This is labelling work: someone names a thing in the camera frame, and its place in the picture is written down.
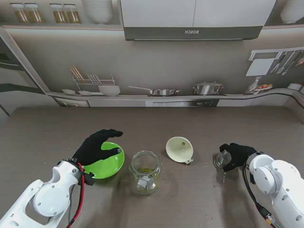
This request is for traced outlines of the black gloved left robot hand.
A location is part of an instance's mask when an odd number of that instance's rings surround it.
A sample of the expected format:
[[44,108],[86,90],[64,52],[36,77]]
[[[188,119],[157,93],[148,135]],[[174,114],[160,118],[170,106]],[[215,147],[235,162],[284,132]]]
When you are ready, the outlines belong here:
[[102,129],[86,138],[72,158],[76,159],[82,166],[87,166],[120,154],[122,149],[119,147],[102,150],[101,146],[108,139],[122,135],[123,132],[121,131]]

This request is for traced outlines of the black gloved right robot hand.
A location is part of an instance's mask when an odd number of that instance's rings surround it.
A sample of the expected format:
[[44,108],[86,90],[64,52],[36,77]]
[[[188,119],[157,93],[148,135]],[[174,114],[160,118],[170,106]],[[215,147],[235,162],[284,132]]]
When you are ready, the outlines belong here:
[[257,153],[253,147],[243,146],[237,143],[225,143],[219,147],[219,151],[221,153],[227,151],[231,155],[231,161],[223,167],[224,172],[243,166],[250,155]]

